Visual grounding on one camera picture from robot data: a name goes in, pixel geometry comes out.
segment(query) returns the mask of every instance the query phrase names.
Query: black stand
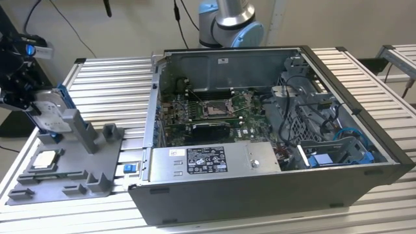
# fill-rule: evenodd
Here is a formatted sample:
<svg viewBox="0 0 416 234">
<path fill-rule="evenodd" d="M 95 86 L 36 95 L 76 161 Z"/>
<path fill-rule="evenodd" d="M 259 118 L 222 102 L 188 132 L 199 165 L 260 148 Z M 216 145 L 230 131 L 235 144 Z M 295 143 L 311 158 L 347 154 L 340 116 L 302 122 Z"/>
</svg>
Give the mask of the black stand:
<svg viewBox="0 0 416 234">
<path fill-rule="evenodd" d="M 16 37 L 19 34 L 2 6 L 0 6 L 0 32 L 4 36 L 10 38 Z M 24 46 L 16 47 L 16 50 L 22 54 L 27 52 Z M 38 61 L 35 61 L 34 66 L 44 86 L 51 86 L 52 84 L 42 67 L 38 64 Z M 34 131 L 34 128 L 35 125 L 32 121 L 28 119 L 26 113 L 15 111 L 8 115 L 4 123 L 0 126 L 0 137 L 28 137 Z"/>
</svg>

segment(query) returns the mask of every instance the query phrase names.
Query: warning label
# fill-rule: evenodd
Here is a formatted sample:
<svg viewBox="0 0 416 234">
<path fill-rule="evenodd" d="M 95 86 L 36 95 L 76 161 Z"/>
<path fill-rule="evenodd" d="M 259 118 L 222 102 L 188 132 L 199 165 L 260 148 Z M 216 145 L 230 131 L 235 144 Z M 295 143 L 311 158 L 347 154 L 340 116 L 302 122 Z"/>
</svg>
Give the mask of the warning label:
<svg viewBox="0 0 416 234">
<path fill-rule="evenodd" d="M 188 173 L 203 174 L 227 172 L 224 147 L 187 149 Z"/>
</svg>

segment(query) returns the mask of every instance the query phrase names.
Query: motherboard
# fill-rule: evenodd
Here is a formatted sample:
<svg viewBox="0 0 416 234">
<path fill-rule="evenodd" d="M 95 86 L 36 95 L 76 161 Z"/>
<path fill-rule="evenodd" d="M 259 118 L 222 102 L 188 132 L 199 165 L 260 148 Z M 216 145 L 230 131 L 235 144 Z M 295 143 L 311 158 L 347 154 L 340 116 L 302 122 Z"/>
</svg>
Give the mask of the motherboard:
<svg viewBox="0 0 416 234">
<path fill-rule="evenodd" d="M 214 97 L 188 91 L 163 102 L 167 147 L 240 141 L 276 144 L 262 96 L 251 90 L 232 90 Z"/>
</svg>

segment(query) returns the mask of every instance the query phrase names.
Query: blue latch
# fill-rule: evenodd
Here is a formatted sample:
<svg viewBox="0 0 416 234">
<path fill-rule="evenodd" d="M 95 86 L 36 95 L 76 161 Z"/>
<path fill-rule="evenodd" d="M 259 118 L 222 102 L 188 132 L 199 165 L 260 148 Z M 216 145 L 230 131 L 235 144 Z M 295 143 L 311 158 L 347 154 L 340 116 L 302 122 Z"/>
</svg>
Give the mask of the blue latch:
<svg viewBox="0 0 416 234">
<path fill-rule="evenodd" d="M 138 171 L 138 168 L 135 164 L 124 165 L 124 169 L 123 169 L 124 174 L 136 173 L 136 171 Z"/>
</svg>

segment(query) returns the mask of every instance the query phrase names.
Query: aluminum table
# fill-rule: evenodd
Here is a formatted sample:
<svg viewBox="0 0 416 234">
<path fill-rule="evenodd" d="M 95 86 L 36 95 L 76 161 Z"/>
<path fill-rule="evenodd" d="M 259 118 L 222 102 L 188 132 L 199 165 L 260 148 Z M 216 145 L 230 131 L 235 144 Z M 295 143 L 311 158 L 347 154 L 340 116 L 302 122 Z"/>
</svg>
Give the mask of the aluminum table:
<svg viewBox="0 0 416 234">
<path fill-rule="evenodd" d="M 348 52 L 315 49 L 399 146 L 416 161 L 416 112 Z M 395 184 L 376 187 L 348 208 L 187 224 L 147 226 L 126 192 L 135 177 L 123 165 L 142 160 L 151 89 L 150 58 L 87 59 L 74 65 L 64 84 L 86 120 L 96 127 L 115 122 L 127 134 L 111 196 L 22 206 L 0 206 L 0 232 L 12 233 L 222 233 L 222 234 L 404 234 L 416 232 L 416 170 Z M 15 187 L 39 140 L 32 133 L 0 184 L 0 204 Z"/>
</svg>

